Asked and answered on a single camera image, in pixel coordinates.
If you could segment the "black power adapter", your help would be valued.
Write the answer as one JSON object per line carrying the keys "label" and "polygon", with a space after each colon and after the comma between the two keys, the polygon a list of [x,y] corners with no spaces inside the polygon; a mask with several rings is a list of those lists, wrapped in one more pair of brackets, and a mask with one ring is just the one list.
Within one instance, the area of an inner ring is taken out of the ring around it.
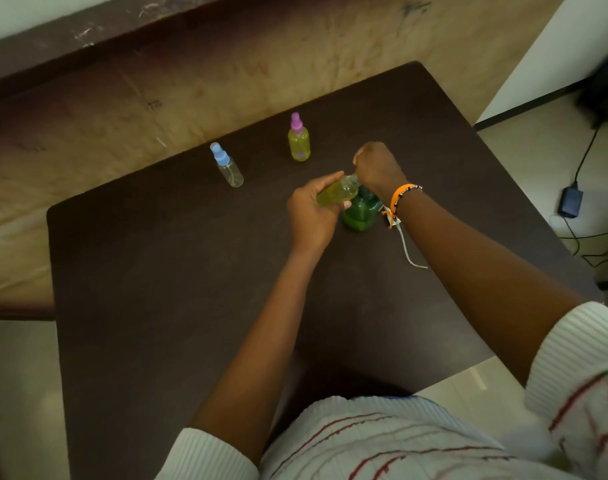
{"label": "black power adapter", "polygon": [[578,182],[565,187],[559,198],[557,214],[567,219],[574,219],[579,216],[583,199],[583,192],[579,189]]}

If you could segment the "white striped sweater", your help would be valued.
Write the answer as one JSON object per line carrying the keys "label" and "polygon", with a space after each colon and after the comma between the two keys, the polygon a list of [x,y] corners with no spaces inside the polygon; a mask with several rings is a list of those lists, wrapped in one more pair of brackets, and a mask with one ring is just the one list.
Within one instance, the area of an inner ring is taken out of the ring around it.
{"label": "white striped sweater", "polygon": [[571,472],[519,458],[420,396],[334,396],[303,411],[259,467],[185,428],[155,480],[608,480],[608,307],[588,302],[556,323],[525,405],[548,423]]}

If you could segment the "blue cap spray bottle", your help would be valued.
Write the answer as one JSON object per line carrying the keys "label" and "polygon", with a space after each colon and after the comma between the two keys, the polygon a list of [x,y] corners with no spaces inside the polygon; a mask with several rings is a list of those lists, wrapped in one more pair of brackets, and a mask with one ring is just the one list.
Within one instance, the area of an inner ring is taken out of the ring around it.
{"label": "blue cap spray bottle", "polygon": [[217,162],[218,168],[225,180],[231,187],[240,187],[244,183],[244,177],[238,169],[235,161],[217,142],[210,144],[210,150]]}

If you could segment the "dark object by wall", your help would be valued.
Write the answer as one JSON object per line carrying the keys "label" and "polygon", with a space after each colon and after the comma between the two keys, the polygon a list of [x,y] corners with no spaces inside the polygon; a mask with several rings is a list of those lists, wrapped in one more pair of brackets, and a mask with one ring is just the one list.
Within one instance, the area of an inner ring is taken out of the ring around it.
{"label": "dark object by wall", "polygon": [[591,128],[597,129],[608,122],[608,58],[588,78],[577,106],[590,118]]}

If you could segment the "person's left hand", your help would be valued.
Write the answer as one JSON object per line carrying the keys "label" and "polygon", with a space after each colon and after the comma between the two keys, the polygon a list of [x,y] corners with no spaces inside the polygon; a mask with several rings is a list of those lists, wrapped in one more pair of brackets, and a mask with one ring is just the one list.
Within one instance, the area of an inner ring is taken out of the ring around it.
{"label": "person's left hand", "polygon": [[319,258],[332,240],[339,216],[321,207],[317,195],[344,176],[343,171],[310,180],[287,201],[292,229],[292,250]]}

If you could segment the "green liquid bottle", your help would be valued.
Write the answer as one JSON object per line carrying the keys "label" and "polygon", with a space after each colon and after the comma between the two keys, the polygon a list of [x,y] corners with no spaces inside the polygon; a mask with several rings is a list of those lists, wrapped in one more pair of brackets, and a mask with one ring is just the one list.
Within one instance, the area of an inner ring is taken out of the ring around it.
{"label": "green liquid bottle", "polygon": [[382,207],[379,198],[361,185],[351,200],[351,206],[342,213],[343,224],[350,231],[364,232],[380,217]]}

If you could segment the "small yellow liquid bottle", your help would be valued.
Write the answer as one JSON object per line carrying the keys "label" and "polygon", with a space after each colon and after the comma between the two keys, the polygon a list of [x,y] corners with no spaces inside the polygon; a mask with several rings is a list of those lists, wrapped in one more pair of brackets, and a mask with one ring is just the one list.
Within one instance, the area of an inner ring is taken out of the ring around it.
{"label": "small yellow liquid bottle", "polygon": [[330,207],[351,201],[358,194],[360,186],[355,174],[344,175],[317,195],[317,203],[321,207]]}

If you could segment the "person's right forearm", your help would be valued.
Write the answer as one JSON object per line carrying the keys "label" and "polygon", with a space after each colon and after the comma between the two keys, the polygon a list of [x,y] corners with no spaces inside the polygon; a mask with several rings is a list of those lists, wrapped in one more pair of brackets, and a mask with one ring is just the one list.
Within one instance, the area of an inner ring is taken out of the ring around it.
{"label": "person's right forearm", "polygon": [[534,359],[581,295],[452,216],[416,185],[399,187],[392,210],[462,314],[526,386]]}

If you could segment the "person's left forearm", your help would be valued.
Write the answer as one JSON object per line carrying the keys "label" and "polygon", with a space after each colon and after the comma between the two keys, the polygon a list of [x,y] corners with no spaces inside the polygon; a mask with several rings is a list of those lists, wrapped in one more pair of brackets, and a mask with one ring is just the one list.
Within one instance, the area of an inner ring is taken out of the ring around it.
{"label": "person's left forearm", "polygon": [[324,248],[294,246],[260,315],[189,426],[258,465],[293,354],[308,285]]}

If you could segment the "pink cap spray bottle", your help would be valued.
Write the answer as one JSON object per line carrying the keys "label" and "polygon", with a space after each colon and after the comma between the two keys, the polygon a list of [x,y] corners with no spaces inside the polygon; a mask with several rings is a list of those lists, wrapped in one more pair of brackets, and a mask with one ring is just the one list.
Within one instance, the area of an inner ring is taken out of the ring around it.
{"label": "pink cap spray bottle", "polygon": [[308,160],[311,153],[310,135],[300,119],[299,112],[291,114],[288,143],[291,155],[295,161],[303,162]]}

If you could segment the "person's right hand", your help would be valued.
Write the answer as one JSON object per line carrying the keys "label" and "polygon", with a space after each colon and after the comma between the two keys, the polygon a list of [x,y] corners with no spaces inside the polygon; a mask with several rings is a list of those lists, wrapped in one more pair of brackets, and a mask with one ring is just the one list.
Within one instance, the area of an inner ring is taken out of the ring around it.
{"label": "person's right hand", "polygon": [[374,143],[374,177],[370,184],[363,186],[372,191],[380,201],[389,203],[397,189],[410,182],[384,143],[369,143]]}

